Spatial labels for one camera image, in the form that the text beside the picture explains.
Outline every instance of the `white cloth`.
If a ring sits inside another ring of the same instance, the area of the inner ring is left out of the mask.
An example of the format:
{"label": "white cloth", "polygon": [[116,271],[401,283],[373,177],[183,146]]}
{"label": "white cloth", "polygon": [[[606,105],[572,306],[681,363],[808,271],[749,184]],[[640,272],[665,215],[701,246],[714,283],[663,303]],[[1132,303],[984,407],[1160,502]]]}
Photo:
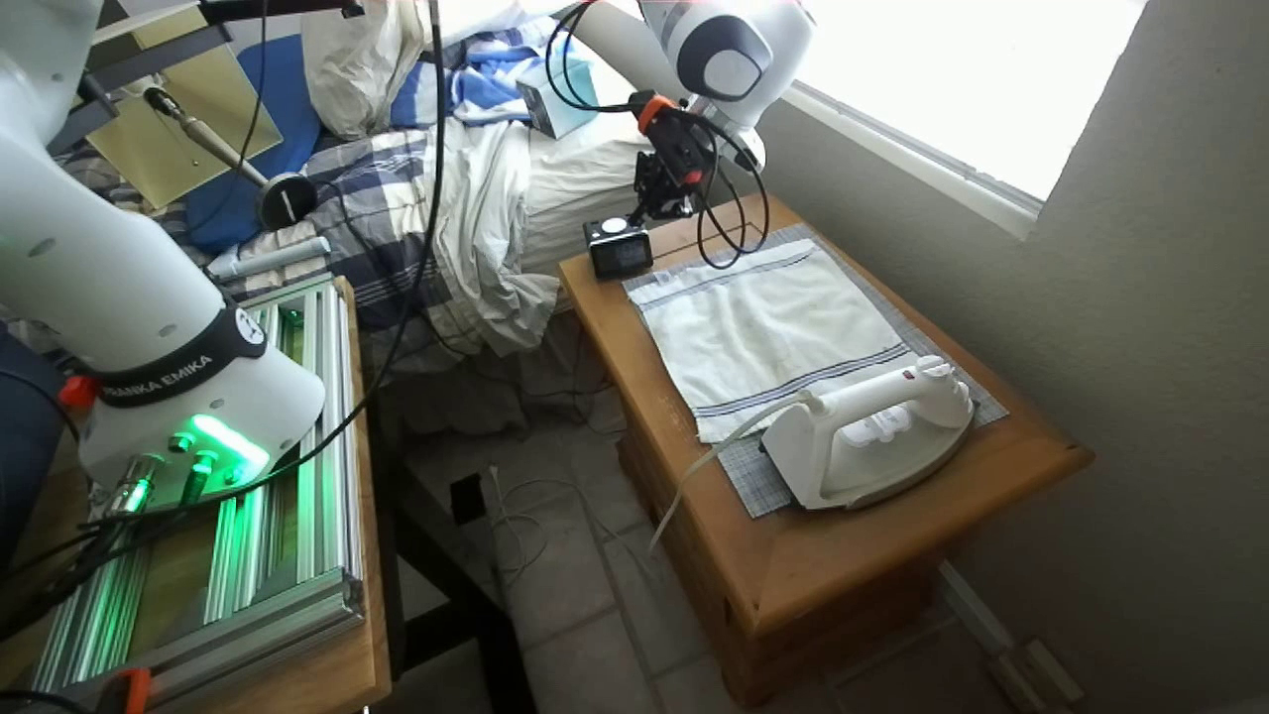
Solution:
{"label": "white cloth", "polygon": [[627,283],[699,440],[737,436],[747,419],[806,388],[831,392],[918,353],[873,296],[814,240],[747,254],[734,271],[671,271]]}

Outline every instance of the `white wall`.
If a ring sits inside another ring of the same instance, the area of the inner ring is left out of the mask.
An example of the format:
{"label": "white wall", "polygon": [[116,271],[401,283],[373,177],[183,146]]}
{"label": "white wall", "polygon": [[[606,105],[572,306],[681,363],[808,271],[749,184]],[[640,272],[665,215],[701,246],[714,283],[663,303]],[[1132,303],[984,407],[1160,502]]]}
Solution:
{"label": "white wall", "polygon": [[1033,240],[765,117],[770,184],[1099,462],[955,563],[1092,711],[1269,691],[1269,2],[1152,0]]}

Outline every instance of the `black device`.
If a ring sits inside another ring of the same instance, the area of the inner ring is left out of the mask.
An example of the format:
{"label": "black device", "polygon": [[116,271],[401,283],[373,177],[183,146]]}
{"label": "black device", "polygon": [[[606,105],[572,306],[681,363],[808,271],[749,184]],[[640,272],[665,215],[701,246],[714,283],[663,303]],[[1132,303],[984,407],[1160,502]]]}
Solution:
{"label": "black device", "polygon": [[589,223],[593,267],[598,283],[619,283],[652,271],[652,238],[636,218]]}

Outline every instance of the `window sill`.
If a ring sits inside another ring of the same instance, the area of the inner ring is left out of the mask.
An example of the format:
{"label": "window sill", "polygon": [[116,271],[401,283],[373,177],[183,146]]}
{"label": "window sill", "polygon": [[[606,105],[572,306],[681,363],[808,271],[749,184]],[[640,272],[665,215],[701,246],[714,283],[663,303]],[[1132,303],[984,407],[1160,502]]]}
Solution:
{"label": "window sill", "polygon": [[922,153],[918,146],[905,146],[901,139],[886,135],[881,125],[839,112],[833,104],[824,104],[820,96],[806,90],[806,86],[788,86],[784,104],[799,105],[803,115],[824,121],[831,132],[839,132],[840,139],[873,149],[876,158],[892,162],[898,172],[930,184],[931,190],[947,194],[954,203],[977,211],[981,218],[988,218],[993,227],[1009,230],[1010,238],[1026,240],[1041,218],[1041,205],[1026,205],[1003,190],[993,190],[970,173],[955,173],[954,166]]}

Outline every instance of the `window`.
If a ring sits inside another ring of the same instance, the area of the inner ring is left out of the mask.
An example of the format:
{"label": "window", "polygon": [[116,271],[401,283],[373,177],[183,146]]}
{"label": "window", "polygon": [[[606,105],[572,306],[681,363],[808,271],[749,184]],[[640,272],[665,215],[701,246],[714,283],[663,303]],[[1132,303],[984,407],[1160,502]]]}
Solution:
{"label": "window", "polygon": [[806,0],[799,82],[1041,211],[1148,0]]}

